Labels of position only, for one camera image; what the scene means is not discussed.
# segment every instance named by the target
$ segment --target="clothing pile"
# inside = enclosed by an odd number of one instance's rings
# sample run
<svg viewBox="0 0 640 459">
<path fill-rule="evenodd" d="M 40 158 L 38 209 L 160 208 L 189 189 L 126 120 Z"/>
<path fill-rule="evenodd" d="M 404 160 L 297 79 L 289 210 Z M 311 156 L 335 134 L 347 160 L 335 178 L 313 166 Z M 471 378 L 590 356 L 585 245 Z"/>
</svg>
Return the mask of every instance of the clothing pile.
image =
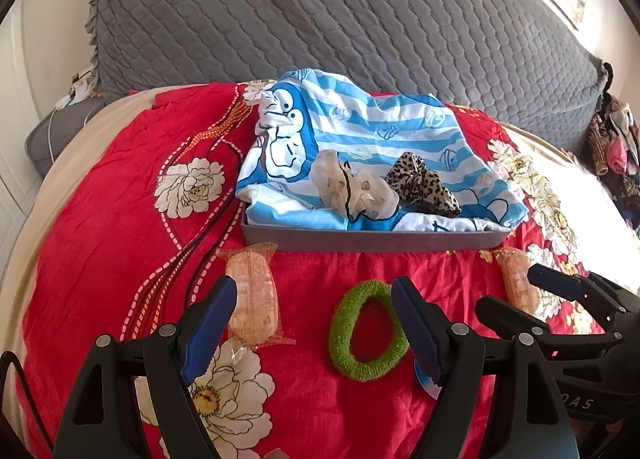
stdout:
<svg viewBox="0 0 640 459">
<path fill-rule="evenodd" d="M 310 69 L 250 87 L 257 140 L 236 187 L 248 224 L 508 233 L 527 214 L 431 95 L 374 96 Z"/>
<path fill-rule="evenodd" d="M 607 186 L 625 220 L 640 226 L 640 129 L 628 103 L 605 93 L 603 107 L 591 119 L 587 144 L 596 174 Z"/>
</svg>

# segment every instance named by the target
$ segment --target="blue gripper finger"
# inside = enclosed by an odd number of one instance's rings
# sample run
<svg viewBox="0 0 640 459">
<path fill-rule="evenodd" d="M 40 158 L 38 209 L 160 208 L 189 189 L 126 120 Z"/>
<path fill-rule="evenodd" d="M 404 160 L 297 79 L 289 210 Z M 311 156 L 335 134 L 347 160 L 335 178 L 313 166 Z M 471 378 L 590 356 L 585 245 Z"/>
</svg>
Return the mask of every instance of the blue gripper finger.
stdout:
<svg viewBox="0 0 640 459">
<path fill-rule="evenodd" d="M 230 277 L 222 276 L 198 306 L 204 307 L 204 312 L 186 343 L 184 365 L 180 370 L 185 384 L 190 385 L 207 372 L 237 300 L 236 282 Z"/>
<path fill-rule="evenodd" d="M 431 317 L 426 312 L 426 308 L 429 305 L 422 299 L 414 283 L 408 277 L 399 277 L 394 280 L 391 286 L 391 303 L 414 351 L 420 369 L 437 383 L 445 374 L 440 360 L 440 352 L 448 353 L 447 335 L 441 335 L 443 338 L 439 339 L 442 340 L 440 346 L 445 348 L 440 349 L 438 340 L 428 323 L 428 319 Z"/>
<path fill-rule="evenodd" d="M 584 294 L 584 288 L 579 279 L 544 265 L 534 264 L 529 267 L 527 279 L 540 289 L 558 295 L 565 300 L 579 300 Z"/>
</svg>

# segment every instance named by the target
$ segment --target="pink cloth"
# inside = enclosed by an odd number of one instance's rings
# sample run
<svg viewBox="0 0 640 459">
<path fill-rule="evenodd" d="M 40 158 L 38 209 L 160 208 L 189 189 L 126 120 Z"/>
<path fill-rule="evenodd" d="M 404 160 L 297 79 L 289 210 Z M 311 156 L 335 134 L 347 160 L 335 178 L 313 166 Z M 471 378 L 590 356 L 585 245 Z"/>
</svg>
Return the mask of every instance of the pink cloth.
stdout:
<svg viewBox="0 0 640 459">
<path fill-rule="evenodd" d="M 626 158 L 626 173 L 628 175 L 636 175 L 640 170 L 638 169 L 638 165 L 631 161 L 628 157 Z"/>
<path fill-rule="evenodd" d="M 617 135 L 607 149 L 607 164 L 615 173 L 624 175 L 626 173 L 626 150 L 625 142 L 621 136 Z"/>
</svg>

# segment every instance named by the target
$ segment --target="blue tag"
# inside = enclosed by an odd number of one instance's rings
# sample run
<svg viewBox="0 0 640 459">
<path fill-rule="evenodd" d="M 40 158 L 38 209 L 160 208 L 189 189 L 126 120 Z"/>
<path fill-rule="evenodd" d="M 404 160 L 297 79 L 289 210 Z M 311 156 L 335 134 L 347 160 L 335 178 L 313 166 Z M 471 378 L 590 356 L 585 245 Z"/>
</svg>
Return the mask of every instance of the blue tag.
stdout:
<svg viewBox="0 0 640 459">
<path fill-rule="evenodd" d="M 426 376 L 421 370 L 420 365 L 418 365 L 417 360 L 414 360 L 414 371 L 415 376 L 418 378 L 420 385 L 422 388 L 429 394 L 433 399 L 438 399 L 440 395 L 441 388 L 438 387 L 429 376 Z"/>
</svg>

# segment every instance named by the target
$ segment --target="orange wrapped candy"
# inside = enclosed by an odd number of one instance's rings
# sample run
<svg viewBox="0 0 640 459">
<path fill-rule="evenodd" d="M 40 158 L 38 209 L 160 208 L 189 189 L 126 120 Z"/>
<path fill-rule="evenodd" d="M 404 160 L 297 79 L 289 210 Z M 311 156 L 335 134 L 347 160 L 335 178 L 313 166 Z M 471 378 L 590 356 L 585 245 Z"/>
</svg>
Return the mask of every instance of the orange wrapped candy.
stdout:
<svg viewBox="0 0 640 459">
<path fill-rule="evenodd" d="M 516 248 L 502 248 L 494 251 L 496 262 L 502 268 L 502 279 L 511 305 L 534 315 L 540 305 L 540 289 L 531 285 L 527 271 L 531 261 L 527 253 Z"/>
<path fill-rule="evenodd" d="M 229 337 L 242 347 L 284 343 L 278 293 L 269 262 L 278 246 L 259 243 L 248 248 L 219 251 L 226 260 L 226 274 L 236 281 L 238 302 L 229 320 Z"/>
</svg>

